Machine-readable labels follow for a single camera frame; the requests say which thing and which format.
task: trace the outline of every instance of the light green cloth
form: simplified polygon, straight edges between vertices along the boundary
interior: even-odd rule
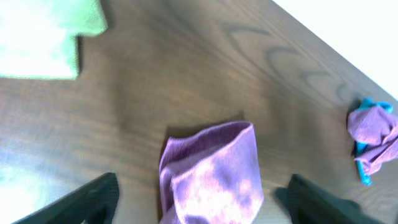
[[[106,28],[97,0],[0,0],[0,77],[74,79],[76,37]]]

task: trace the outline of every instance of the purple napkin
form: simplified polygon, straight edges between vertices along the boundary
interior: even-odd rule
[[[160,224],[252,223],[264,194],[253,124],[170,138],[159,165]]]
[[[348,116],[348,132],[357,142],[368,144],[356,157],[362,161],[367,175],[374,174],[383,162],[398,157],[398,118],[380,106],[356,110]]]

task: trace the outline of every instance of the blue cloth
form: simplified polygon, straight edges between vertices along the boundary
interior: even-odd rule
[[[388,113],[392,113],[392,110],[394,109],[394,107],[392,105],[390,105],[389,103],[386,103],[386,102],[377,102],[377,103],[375,103],[375,102],[373,102],[372,99],[365,98],[362,101],[361,106],[359,106],[359,108],[357,110],[365,110],[365,109],[371,108],[373,106],[381,106]],[[366,143],[356,142],[356,156],[360,156],[365,151],[366,146],[368,146]],[[357,161],[356,165],[358,167],[358,172],[359,172],[359,176],[361,178],[362,184],[371,185],[372,184],[371,177],[369,175],[365,174],[362,162],[361,161]]]

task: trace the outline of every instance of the wood grain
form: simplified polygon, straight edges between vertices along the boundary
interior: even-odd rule
[[[345,119],[365,96],[396,100],[275,3],[103,6],[110,27],[83,38],[78,80],[0,82],[1,223],[104,172],[121,183],[115,223],[157,223],[165,138],[242,118],[255,124],[266,194],[255,223],[290,222],[273,191],[293,173],[395,222],[398,163],[362,186]]]

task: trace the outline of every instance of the purple cloth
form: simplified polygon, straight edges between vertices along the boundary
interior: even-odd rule
[[[170,138],[159,174],[160,224],[252,223],[264,200],[254,128],[245,121]]]
[[[398,157],[398,118],[380,106],[356,110],[348,116],[348,132],[357,142],[368,144],[356,157],[363,163],[367,175],[374,174],[383,162]]]

